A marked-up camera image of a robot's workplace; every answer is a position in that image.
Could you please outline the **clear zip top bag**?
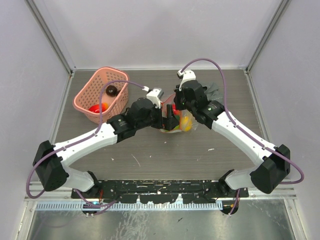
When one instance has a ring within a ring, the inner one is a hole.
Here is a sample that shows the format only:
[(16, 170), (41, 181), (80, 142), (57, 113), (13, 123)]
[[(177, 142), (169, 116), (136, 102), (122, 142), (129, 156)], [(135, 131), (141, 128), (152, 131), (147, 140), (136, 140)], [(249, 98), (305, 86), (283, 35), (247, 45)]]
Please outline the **clear zip top bag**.
[[(167, 117), (167, 105), (168, 104), (175, 104), (174, 103), (174, 98), (175, 98), (175, 94), (171, 94), (166, 100), (163, 100), (161, 102), (161, 113), (162, 113), (162, 117), (166, 118)], [(192, 120), (192, 128), (189, 131), (195, 131), (198, 127), (198, 122), (195, 120), (195, 118), (192, 116), (192, 114), (187, 111), (187, 110), (180, 110), (180, 114), (179, 115), (174, 115), (173, 117), (175, 117), (177, 120), (179, 120), (179, 125), (180, 125), (180, 119), (184, 116), (188, 116), (191, 118)], [(159, 130), (162, 133), (166, 133), (165, 130), (162, 128)]]

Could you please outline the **yellow pear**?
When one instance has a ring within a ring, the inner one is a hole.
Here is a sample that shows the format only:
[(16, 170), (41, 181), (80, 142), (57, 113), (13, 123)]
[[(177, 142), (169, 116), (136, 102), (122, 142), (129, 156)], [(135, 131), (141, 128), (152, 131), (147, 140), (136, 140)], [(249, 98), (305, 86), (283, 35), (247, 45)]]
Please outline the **yellow pear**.
[(183, 132), (188, 132), (192, 128), (192, 119), (189, 116), (183, 116), (180, 118), (180, 123), (179, 123), (180, 129)]

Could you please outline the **pink plastic basket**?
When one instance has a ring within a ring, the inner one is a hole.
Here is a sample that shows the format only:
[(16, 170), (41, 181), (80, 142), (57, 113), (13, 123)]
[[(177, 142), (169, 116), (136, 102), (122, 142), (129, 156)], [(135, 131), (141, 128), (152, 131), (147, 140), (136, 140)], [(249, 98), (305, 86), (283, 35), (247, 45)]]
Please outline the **pink plastic basket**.
[[(129, 76), (112, 67), (98, 69), (73, 99), (73, 107), (95, 124), (100, 122), (99, 101), (102, 101), (102, 121), (120, 114), (128, 103)], [(117, 89), (116, 96), (107, 95), (102, 88), (107, 83)]]

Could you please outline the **red apple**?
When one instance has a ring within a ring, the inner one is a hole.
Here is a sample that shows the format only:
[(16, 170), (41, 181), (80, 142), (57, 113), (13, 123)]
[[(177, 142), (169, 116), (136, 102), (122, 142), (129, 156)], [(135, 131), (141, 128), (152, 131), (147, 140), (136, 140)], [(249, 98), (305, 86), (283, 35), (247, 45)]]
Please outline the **red apple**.
[(175, 104), (172, 104), (172, 112), (175, 116), (178, 116), (180, 114), (180, 111), (176, 109)]

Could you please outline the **green apple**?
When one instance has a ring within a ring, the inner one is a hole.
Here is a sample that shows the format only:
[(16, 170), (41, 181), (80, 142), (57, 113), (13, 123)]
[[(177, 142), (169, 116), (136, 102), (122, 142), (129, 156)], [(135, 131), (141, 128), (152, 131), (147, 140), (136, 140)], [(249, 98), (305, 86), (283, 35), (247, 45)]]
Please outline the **green apple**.
[(173, 129), (171, 130), (164, 130), (165, 133), (179, 133), (181, 132), (181, 128), (180, 128), (180, 125), (178, 124), (177, 126), (175, 126)]

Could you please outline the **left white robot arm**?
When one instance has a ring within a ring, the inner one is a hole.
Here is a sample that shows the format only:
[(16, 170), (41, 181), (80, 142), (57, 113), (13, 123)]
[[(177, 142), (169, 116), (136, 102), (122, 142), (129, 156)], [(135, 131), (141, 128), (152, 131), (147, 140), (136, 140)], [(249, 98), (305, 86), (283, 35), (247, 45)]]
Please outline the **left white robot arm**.
[(173, 130), (180, 124), (179, 118), (175, 116), (171, 104), (165, 112), (166, 116), (163, 116), (161, 106), (141, 97), (125, 112), (114, 115), (90, 132), (61, 143), (42, 142), (33, 166), (44, 191), (68, 187), (77, 189), (88, 198), (97, 197), (102, 187), (96, 176), (91, 171), (79, 171), (70, 166), (96, 150), (133, 137), (143, 128)]

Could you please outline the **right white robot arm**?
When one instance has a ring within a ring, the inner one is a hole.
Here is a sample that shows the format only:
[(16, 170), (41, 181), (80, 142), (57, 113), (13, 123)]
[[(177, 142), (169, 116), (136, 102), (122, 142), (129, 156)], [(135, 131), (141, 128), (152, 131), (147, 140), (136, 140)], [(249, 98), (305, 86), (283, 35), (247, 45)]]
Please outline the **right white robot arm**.
[(213, 130), (238, 147), (253, 162), (254, 167), (225, 173), (219, 180), (219, 191), (231, 197), (237, 189), (255, 187), (270, 194), (290, 173), (290, 157), (285, 145), (279, 147), (260, 139), (258, 135), (237, 121), (216, 100), (208, 100), (204, 87), (190, 80), (175, 87), (174, 103), (178, 110), (189, 111), (195, 120)]

